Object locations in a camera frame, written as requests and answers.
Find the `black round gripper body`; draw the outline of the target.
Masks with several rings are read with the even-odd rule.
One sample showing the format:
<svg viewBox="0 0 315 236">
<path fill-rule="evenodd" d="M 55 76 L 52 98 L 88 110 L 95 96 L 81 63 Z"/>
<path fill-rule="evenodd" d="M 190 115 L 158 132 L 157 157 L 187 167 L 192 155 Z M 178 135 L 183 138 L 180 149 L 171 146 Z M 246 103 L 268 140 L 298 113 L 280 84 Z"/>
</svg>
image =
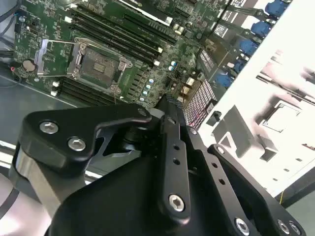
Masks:
<svg viewBox="0 0 315 236">
<path fill-rule="evenodd" d="M 158 211 L 154 158 L 138 158 L 71 194 L 54 216 L 53 236 L 226 236 L 216 195 L 202 178 L 196 151 L 188 154 L 191 218 L 184 226 Z"/>
</svg>

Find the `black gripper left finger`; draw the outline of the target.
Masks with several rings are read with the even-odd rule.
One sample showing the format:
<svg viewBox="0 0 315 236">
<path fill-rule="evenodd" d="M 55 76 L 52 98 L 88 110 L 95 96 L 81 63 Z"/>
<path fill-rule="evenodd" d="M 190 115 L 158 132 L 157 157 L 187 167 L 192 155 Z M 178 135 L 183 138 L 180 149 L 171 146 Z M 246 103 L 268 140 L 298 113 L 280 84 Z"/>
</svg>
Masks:
<svg viewBox="0 0 315 236">
<path fill-rule="evenodd" d="M 176 109 L 163 96 L 138 104 L 27 115 L 13 168 L 33 187 L 52 220 L 73 193 L 138 158 L 157 160 L 157 208 L 171 224 L 190 221 L 188 158 Z"/>
</svg>

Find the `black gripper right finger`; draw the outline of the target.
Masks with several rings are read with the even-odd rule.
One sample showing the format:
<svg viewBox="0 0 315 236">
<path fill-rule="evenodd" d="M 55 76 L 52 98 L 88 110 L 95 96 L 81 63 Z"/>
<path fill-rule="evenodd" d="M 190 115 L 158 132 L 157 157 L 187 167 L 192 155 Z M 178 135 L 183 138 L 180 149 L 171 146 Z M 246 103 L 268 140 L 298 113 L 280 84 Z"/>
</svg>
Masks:
<svg viewBox="0 0 315 236">
<path fill-rule="evenodd" d="M 206 147 L 186 125 L 183 106 L 171 94 L 192 180 L 191 230 L 195 236 L 304 236 L 303 227 L 230 153 Z"/>
</svg>

